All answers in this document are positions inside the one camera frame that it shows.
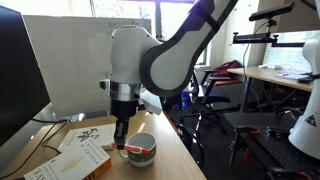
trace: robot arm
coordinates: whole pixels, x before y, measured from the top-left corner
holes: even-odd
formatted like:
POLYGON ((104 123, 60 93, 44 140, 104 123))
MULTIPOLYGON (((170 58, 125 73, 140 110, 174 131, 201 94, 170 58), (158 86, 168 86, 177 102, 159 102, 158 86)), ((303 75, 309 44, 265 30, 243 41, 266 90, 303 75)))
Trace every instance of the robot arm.
POLYGON ((180 93, 201 52, 236 3, 237 0, 197 1, 176 34, 164 43, 141 27, 124 26, 113 32, 110 97, 111 114, 117 117, 114 139, 118 149, 123 149, 142 85, 161 97, 180 93))
POLYGON ((162 97, 180 93, 188 85, 198 57, 236 3, 197 1, 175 35, 142 57, 139 72, 144 87, 162 97))

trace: book cover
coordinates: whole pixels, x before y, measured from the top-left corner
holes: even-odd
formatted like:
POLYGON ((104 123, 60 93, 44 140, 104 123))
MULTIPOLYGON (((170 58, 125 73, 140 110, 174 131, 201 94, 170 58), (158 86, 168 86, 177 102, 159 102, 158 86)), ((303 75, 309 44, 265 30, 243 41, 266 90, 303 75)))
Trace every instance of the book cover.
POLYGON ((112 149, 114 142, 115 124, 91 126, 86 128, 71 129, 58 147, 60 152, 66 151, 75 144, 79 144, 89 137, 94 139, 104 150, 112 149))
POLYGON ((26 180, 95 179, 111 167, 110 156, 88 138, 24 175, 26 180))

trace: black chair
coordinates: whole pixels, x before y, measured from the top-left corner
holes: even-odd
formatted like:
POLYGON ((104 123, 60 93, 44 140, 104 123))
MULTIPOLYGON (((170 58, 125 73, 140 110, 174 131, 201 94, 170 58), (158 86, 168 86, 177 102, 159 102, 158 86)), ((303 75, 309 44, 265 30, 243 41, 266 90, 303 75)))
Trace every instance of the black chair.
POLYGON ((160 97, 163 112, 170 113, 178 105, 178 109, 182 110, 182 94, 171 97, 160 97))
POLYGON ((230 103, 229 96, 220 86, 215 86, 215 83, 218 81, 229 81, 230 77, 207 77, 209 73, 216 72, 217 70, 206 71, 206 76, 199 84, 197 75, 195 71, 193 72, 191 81, 189 83, 189 92, 191 94, 191 99, 193 103, 200 103, 200 111, 195 111, 193 114, 185 115, 180 117, 180 123, 184 123, 186 118, 198 117, 198 122, 196 126, 196 136, 200 137, 199 128, 203 120, 208 120, 211 123, 220 127, 222 133, 226 133, 226 129, 217 121, 220 116, 217 112, 205 112, 206 107, 210 107, 212 103, 216 102, 225 102, 230 103))
POLYGON ((204 163, 204 149, 199 139, 194 134, 190 133, 182 124, 178 124, 176 128, 181 141, 186 146, 199 168, 202 170, 204 163))

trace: desk surface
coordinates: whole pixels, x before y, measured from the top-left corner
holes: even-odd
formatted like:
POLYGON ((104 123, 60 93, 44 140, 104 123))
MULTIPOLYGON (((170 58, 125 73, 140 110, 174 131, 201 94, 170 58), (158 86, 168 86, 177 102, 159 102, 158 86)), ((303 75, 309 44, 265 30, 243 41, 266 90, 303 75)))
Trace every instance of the desk surface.
MULTIPOLYGON (((303 83, 298 83, 296 80, 277 77, 276 74, 279 71, 280 70, 262 69, 258 67, 245 68, 245 74, 248 77, 311 92, 312 84, 303 84, 303 83)), ((244 75, 243 68, 228 69, 228 72, 244 75)))
MULTIPOLYGON (((58 147, 69 129, 110 124, 115 123, 115 120, 115 117, 109 116, 68 123, 47 145, 58 147)), ((50 127, 41 128, 35 138, 22 149, 2 175, 15 170, 36 147, 50 127)), ((128 161, 123 160, 117 150, 108 150, 112 166, 98 179, 206 179, 163 113, 157 116, 146 111, 137 112, 130 119, 127 137, 139 131, 151 132, 157 138, 157 154, 154 162, 144 168, 134 167, 128 161)), ((10 176, 9 179, 23 177, 23 174, 50 160, 54 155, 55 152, 51 149, 39 147, 22 169, 10 176)))

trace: computer monitor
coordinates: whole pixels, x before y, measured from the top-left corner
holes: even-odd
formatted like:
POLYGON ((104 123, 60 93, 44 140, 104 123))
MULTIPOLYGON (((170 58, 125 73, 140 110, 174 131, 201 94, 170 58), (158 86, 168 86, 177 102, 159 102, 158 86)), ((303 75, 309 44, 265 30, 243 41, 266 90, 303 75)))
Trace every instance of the computer monitor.
POLYGON ((0 6, 0 147, 49 102, 22 15, 0 6))

